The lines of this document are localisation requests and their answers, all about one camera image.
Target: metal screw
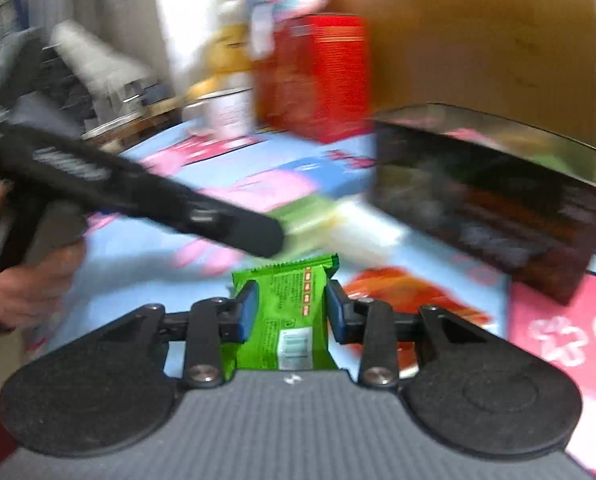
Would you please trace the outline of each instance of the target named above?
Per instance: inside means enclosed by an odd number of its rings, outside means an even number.
[[[210,383],[220,376],[220,372],[215,366],[195,365],[189,368],[188,375],[197,383]]]
[[[363,374],[364,382],[373,384],[374,386],[385,386],[386,384],[393,382],[394,378],[392,371],[381,366],[369,368]]]

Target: dark package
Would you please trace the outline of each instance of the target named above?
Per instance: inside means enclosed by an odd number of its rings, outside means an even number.
[[[562,304],[596,251],[596,149],[466,108],[377,116],[371,201]]]

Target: green package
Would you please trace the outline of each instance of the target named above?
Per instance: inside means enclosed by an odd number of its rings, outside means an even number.
[[[235,294],[249,280],[259,285],[259,306],[244,344],[222,346],[227,378],[249,370],[331,370],[325,285],[339,266],[337,255],[233,273]]]

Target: red box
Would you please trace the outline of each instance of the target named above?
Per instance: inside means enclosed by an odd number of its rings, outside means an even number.
[[[274,32],[273,56],[258,64],[259,111],[270,126],[329,143],[370,129],[363,20],[311,14]]]

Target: white barcode label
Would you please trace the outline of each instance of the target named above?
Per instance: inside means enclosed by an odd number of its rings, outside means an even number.
[[[313,329],[311,327],[280,330],[278,368],[280,370],[312,370],[312,348]]]

